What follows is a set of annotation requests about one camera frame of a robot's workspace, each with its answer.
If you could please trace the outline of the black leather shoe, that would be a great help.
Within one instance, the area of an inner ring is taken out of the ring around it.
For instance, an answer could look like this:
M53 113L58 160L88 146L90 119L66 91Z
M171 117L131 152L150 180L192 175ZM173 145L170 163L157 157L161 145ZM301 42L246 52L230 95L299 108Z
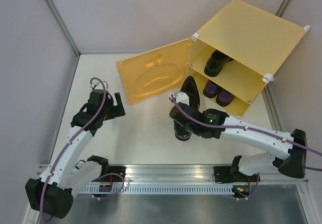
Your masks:
M200 97L197 84L192 76L188 76L180 89L189 97L189 106L179 103L180 107L195 120L201 120ZM176 106L170 111L170 117L173 119L176 139L188 141L192 135L200 136L200 125L186 118Z
M231 61L233 61L233 58L216 50L210 55L209 59L207 60L205 68L204 68L204 73L207 76L216 77L217 75L219 75L219 73L223 69L223 66L226 63L231 62Z

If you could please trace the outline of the yellow cabinet door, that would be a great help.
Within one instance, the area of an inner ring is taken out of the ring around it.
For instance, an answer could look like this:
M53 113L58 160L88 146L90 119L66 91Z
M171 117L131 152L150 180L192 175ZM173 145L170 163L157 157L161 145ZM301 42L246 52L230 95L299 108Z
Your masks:
M182 85L187 76L192 38L116 62L128 104L133 105Z

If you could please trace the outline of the purple loafer shoe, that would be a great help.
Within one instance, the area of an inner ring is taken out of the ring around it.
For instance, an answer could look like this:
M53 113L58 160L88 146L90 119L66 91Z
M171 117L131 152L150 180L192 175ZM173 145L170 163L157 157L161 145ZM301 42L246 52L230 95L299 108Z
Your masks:
M208 80L206 82L204 89L203 89L203 95L208 98L214 98L218 94L219 90L220 90L219 85L212 82L211 80Z
M226 107L234 100L234 98L234 94L225 89L222 89L217 95L216 103L221 107Z

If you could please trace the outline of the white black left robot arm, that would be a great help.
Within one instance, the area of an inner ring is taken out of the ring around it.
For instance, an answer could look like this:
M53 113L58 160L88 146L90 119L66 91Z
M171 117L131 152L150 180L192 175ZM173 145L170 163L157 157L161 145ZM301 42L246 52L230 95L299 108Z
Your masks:
M88 102L74 115L71 127L59 154L52 159L37 179L30 178L25 190L29 204L41 215L63 219L78 194L91 182L119 181L124 171L113 173L108 159L90 156L82 167L76 162L103 122L125 115L119 93L113 96L103 90L92 90Z

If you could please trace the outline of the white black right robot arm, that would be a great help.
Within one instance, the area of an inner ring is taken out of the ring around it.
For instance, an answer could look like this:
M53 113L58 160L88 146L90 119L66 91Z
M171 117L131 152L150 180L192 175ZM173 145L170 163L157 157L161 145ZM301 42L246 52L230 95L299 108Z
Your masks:
M198 109L180 103L170 111L176 138L187 141L191 135L205 139L227 138L264 151L253 156L234 157L229 174L235 181L259 173L274 173L302 179L305 176L306 133L295 129L291 133L273 131L243 122L225 112Z

